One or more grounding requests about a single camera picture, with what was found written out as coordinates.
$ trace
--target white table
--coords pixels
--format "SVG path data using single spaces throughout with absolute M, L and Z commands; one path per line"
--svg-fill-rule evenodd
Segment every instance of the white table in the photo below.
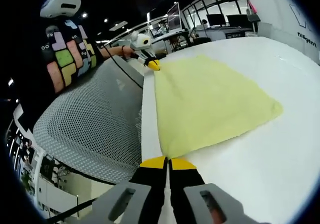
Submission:
M 283 105 L 284 112 L 253 131 L 185 157 L 197 166 L 206 183 L 238 199 L 254 220 L 292 221 L 313 196 L 320 176 L 320 67 L 286 44 L 264 37 L 198 45 L 170 54 L 161 63 L 198 54 L 224 62 L 254 80 Z M 153 71 L 146 73 L 143 86 L 145 160 L 162 155 Z

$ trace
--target gray mesh chair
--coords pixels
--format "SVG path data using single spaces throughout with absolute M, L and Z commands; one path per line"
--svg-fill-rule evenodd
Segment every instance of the gray mesh chair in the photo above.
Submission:
M 117 184 L 141 163 L 143 76 L 114 57 L 67 89 L 33 129 L 37 144 L 93 178 Z

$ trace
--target yellow cloth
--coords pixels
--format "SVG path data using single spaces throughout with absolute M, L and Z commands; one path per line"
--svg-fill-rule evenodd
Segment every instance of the yellow cloth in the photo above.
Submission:
M 239 136 L 283 112 L 255 82 L 205 56 L 161 64 L 154 75 L 159 140 L 168 158 Z

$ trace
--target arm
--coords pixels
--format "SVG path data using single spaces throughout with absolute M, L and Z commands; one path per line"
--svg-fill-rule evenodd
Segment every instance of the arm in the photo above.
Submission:
M 108 54 L 105 48 L 101 48 L 99 50 L 105 59 L 110 58 L 110 55 Z M 134 51 L 128 46 L 125 46 L 123 50 L 122 50 L 122 46 L 108 48 L 108 51 L 111 54 L 111 56 L 118 55 L 121 57 L 124 56 L 125 58 L 130 58 L 131 54 L 134 53 Z

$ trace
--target ceiling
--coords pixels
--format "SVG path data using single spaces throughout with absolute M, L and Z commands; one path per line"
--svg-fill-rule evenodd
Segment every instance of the ceiling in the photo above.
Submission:
M 132 28 L 137 24 L 145 22 L 146 13 L 150 12 L 151 19 L 166 14 L 175 1 L 183 8 L 194 0 L 81 0 L 82 12 L 87 12 L 88 16 L 82 19 L 84 26 L 89 29 L 89 33 L 99 39 L 111 39 L 122 33 L 123 29 L 109 31 L 115 23 L 127 21 L 125 29 Z

